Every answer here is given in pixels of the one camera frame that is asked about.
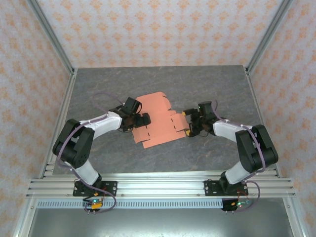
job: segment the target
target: table surface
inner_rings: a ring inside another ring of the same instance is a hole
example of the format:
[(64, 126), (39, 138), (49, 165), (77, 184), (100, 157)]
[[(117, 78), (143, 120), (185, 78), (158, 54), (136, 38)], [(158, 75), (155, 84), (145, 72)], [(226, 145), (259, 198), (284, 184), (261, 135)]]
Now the table surface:
[[(95, 92), (107, 91), (122, 101), (162, 91), (172, 110), (197, 108), (217, 99), (218, 113), (232, 121), (257, 125), (259, 115), (242, 66), (185, 66), (79, 69), (67, 119), (87, 120), (103, 112), (92, 105)], [(119, 103), (100, 95), (96, 102), (111, 109)], [(225, 170), (239, 161), (237, 146), (208, 135), (181, 138), (144, 149), (132, 133), (110, 131), (93, 141), (89, 160), (99, 173)], [(53, 174), (68, 174), (55, 167)]]

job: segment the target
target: yellow component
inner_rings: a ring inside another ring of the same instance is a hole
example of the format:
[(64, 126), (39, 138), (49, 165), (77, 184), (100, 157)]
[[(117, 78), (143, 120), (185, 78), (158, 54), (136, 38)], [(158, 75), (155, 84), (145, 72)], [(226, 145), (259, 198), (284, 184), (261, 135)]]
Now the yellow component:
[(91, 208), (92, 210), (94, 210), (94, 209), (99, 209), (101, 206), (102, 206), (102, 203), (97, 202), (97, 203), (92, 204)]

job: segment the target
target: patterned wallpaper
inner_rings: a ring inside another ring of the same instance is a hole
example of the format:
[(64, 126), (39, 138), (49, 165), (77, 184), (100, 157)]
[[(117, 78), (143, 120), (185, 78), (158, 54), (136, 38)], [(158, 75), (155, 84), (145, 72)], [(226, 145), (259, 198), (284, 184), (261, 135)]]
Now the patterned wallpaper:
[(281, 0), (39, 0), (74, 67), (244, 65)]
[(11, 237), (69, 74), (25, 0), (0, 1), (0, 236)]
[(315, 69), (315, 0), (296, 0), (251, 80), (282, 174), (295, 179), (312, 233), (316, 233)]

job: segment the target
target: black mounting plate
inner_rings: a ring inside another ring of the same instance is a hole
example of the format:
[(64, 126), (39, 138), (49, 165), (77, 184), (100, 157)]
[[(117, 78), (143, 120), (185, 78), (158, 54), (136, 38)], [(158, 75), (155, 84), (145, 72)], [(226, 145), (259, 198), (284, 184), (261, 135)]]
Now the black mounting plate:
[(238, 196), (237, 190), (243, 191), (248, 195), (248, 187), (246, 184), (242, 184), (242, 183), (240, 183), (239, 185), (236, 184), (235, 190), (226, 194), (224, 193), (218, 180), (204, 181), (205, 196)]
[[(101, 181), (101, 189), (113, 194), (114, 196), (117, 195), (118, 189), (118, 182), (117, 181)], [(95, 190), (88, 188), (84, 185), (81, 181), (75, 181), (75, 187), (73, 196), (74, 197), (90, 197), (96, 193)]]

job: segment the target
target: orange cloth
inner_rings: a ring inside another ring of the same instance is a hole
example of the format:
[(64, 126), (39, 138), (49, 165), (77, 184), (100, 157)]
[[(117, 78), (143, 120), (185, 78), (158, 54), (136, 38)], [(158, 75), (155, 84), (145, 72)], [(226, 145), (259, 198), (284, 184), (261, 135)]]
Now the orange cloth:
[(162, 92), (143, 95), (136, 100), (142, 103), (141, 113), (148, 113), (151, 124), (133, 130), (135, 143), (143, 142), (144, 148), (170, 142), (186, 134), (189, 125), (182, 114), (171, 109), (171, 104)]

